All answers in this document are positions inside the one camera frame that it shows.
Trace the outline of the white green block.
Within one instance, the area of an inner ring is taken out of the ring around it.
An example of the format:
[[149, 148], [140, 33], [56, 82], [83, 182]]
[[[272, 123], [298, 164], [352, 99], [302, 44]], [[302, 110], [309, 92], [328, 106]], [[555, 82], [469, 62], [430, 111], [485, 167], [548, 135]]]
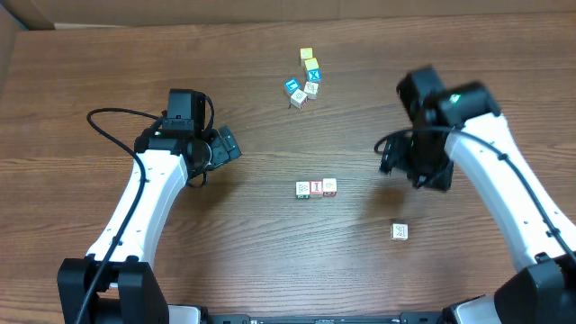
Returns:
[[403, 223], [391, 225], [391, 240], [407, 240], [409, 238], [409, 226]]
[[295, 195], [297, 199], [309, 199], [311, 197], [310, 182], [297, 181], [295, 183]]

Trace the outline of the red circle block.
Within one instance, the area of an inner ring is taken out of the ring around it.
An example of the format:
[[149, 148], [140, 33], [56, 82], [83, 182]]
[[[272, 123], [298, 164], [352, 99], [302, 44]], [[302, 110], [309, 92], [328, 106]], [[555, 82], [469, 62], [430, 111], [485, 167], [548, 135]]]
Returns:
[[335, 196], [338, 192], [338, 181], [336, 178], [323, 178], [322, 189], [324, 196]]

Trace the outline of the red I block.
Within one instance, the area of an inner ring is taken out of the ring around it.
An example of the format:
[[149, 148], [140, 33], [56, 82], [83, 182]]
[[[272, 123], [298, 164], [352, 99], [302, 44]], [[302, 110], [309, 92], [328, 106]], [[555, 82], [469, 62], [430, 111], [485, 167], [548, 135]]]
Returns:
[[321, 198], [324, 195], [323, 182], [321, 180], [310, 181], [310, 197]]

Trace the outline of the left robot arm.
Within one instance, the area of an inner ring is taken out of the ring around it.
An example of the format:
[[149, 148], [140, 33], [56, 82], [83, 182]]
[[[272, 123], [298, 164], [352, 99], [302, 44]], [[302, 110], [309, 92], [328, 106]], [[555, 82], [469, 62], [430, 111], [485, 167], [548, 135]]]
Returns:
[[241, 155], [230, 129], [213, 126], [212, 99], [171, 89], [165, 111], [128, 148], [130, 179], [111, 219], [83, 258], [58, 270], [58, 293], [67, 323], [199, 324], [198, 306], [167, 303], [153, 273], [158, 242], [179, 193], [192, 179]]

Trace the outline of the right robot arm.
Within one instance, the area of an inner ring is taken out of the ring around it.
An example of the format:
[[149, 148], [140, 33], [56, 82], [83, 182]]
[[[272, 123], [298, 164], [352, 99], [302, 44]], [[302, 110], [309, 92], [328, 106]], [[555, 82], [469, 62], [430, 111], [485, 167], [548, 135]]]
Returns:
[[380, 170], [403, 171], [413, 187], [447, 191], [460, 167], [506, 241], [516, 274], [494, 294], [427, 315], [426, 323], [573, 323], [575, 225], [523, 158], [488, 88], [447, 88], [433, 67], [396, 87], [411, 128], [374, 146]]

